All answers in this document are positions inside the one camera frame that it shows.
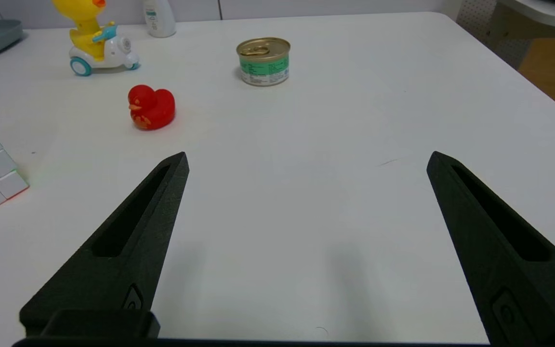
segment pegboard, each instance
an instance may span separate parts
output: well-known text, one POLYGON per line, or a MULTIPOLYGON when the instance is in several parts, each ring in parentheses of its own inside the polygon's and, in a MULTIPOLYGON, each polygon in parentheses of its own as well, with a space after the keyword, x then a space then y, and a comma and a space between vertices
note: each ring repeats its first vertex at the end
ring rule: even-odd
MULTIPOLYGON (((485 44, 489 22, 496 0, 464 0, 456 22, 477 40, 485 44)), ((517 69, 528 53, 531 40, 502 40, 495 53, 507 64, 517 69)))

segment table surface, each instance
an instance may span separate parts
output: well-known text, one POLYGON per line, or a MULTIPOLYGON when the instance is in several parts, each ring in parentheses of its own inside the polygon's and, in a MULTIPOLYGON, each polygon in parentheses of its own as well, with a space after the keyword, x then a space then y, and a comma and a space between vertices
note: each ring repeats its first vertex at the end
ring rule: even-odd
POLYGON ((555 1, 552 0, 498 0, 531 20, 555 27, 555 1))
POLYGON ((0 141, 31 188, 0 206, 0 347, 18 311, 163 158, 190 175, 152 310, 160 336, 487 342, 425 173, 461 160, 555 244, 555 103, 444 15, 121 27, 137 71, 72 75, 65 29, 0 55, 0 141), (289 40, 291 78, 235 47, 289 40), (126 95, 168 88, 171 125, 126 95))

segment scooter wheel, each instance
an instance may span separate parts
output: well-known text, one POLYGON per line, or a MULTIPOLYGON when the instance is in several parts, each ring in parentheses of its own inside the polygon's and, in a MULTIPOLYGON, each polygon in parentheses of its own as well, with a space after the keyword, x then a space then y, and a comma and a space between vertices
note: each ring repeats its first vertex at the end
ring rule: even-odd
POLYGON ((91 66, 79 57, 70 59, 70 68, 79 76, 89 76, 91 74, 91 66))

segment white bottle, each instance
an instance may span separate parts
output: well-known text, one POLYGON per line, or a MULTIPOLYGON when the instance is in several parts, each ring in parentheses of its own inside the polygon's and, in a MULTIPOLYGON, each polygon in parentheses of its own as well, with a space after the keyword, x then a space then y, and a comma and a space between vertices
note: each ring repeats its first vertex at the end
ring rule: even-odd
POLYGON ((169 37, 177 29, 168 0, 144 0, 145 22, 153 37, 169 37))

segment toy scooter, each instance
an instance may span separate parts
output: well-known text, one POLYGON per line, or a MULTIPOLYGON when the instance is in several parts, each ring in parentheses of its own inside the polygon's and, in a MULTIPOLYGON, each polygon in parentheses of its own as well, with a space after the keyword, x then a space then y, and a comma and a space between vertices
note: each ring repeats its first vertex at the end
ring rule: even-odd
POLYGON ((53 0, 62 15, 73 20, 70 30, 70 66, 79 76, 89 76, 94 68, 139 67, 138 55, 132 53, 130 40, 117 36, 114 22, 100 27, 97 16, 106 8, 106 0, 53 0))
POLYGON ((96 61, 95 58, 73 46, 70 49, 70 67, 79 76, 89 76, 93 68, 110 68, 125 66, 128 70, 139 67, 138 54, 132 52, 130 39, 117 36, 117 26, 106 26, 96 33, 93 42, 104 40, 104 58, 96 61))

